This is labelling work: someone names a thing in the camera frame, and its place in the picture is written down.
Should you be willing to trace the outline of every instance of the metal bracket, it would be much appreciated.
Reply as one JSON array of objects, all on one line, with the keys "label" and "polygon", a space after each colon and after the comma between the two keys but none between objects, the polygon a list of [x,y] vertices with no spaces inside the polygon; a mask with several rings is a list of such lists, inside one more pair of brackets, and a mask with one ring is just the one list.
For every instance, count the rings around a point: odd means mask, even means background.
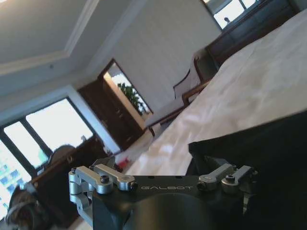
[{"label": "metal bracket", "polygon": [[121,191],[133,191],[138,184],[133,176],[124,175],[103,164],[92,167],[81,166],[69,172],[70,201],[77,205],[79,215],[93,227],[93,209],[89,199],[96,189],[99,194],[108,194],[116,184]]},{"label": "metal bracket", "polygon": [[242,166],[238,169],[234,174],[227,175],[222,180],[222,189],[224,192],[228,194],[234,194],[238,191],[241,180],[251,174],[253,172],[253,168],[249,166]]},{"label": "metal bracket", "polygon": [[212,191],[217,188],[217,184],[228,174],[235,172],[234,166],[231,164],[223,164],[213,172],[199,177],[197,187],[201,191]]}]

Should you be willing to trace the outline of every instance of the dark wooden headboard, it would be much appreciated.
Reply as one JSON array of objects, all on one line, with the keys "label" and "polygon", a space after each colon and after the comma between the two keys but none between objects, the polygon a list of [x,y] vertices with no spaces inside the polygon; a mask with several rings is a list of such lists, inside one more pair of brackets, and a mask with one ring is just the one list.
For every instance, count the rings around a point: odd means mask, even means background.
[{"label": "dark wooden headboard", "polygon": [[220,67],[246,45],[264,37],[298,13],[290,0],[262,0],[228,25],[206,49]]}]

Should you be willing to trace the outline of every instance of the white wall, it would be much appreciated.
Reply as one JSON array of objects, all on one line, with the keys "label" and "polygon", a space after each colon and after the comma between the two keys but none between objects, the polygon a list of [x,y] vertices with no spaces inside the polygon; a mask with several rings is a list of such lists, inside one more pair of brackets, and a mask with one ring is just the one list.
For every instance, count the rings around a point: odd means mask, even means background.
[{"label": "white wall", "polygon": [[98,72],[115,58],[156,111],[174,99],[173,86],[186,75],[193,53],[220,32],[200,0],[148,0]]}]

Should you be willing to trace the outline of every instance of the wooden chair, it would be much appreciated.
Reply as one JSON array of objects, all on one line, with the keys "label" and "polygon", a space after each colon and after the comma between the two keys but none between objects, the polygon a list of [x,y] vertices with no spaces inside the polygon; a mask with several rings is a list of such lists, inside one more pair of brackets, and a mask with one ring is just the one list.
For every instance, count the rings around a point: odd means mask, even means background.
[{"label": "wooden chair", "polygon": [[209,84],[217,73],[214,61],[205,49],[193,55],[192,64],[186,76],[174,85],[175,98],[145,121],[145,126],[154,136],[152,126],[163,124],[178,116]]}]

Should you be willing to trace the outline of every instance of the white bedsheet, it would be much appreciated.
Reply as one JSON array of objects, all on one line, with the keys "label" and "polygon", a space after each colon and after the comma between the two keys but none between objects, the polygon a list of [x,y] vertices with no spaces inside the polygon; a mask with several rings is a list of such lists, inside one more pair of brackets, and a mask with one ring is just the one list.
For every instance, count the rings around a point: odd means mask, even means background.
[{"label": "white bedsheet", "polygon": [[127,171],[185,175],[188,144],[307,108],[307,11],[230,57],[209,86]]}]

